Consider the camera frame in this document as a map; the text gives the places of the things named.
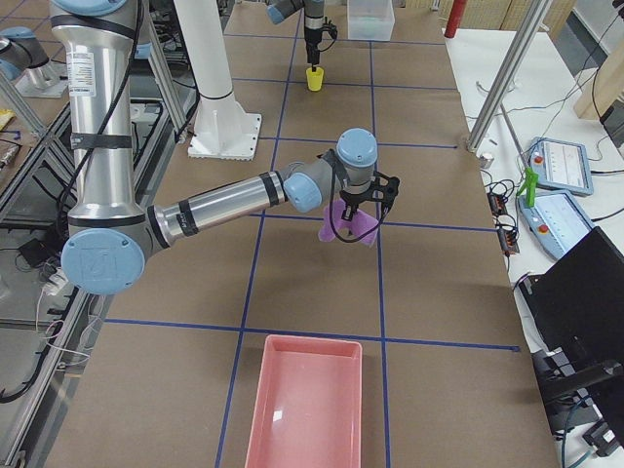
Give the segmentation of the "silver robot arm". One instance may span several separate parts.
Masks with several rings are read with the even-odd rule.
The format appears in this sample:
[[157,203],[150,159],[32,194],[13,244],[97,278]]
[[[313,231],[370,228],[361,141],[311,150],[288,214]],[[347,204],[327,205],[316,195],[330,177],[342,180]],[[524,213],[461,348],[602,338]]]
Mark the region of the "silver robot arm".
[[68,280],[93,294],[132,286],[146,261],[175,241],[283,203],[302,213],[340,198],[342,223],[372,242],[375,224],[358,211],[379,178],[375,137],[344,132],[335,148],[311,164],[233,182],[169,207],[142,208],[135,198],[129,74],[140,30],[140,1],[54,1],[53,32],[66,50],[76,205],[67,216],[61,253]]
[[315,69],[320,63],[321,51],[319,45],[322,41],[325,24],[325,1],[278,0],[271,1],[266,8],[267,16],[274,24],[283,22],[299,11],[303,11],[304,15],[304,40],[307,62],[312,69]]

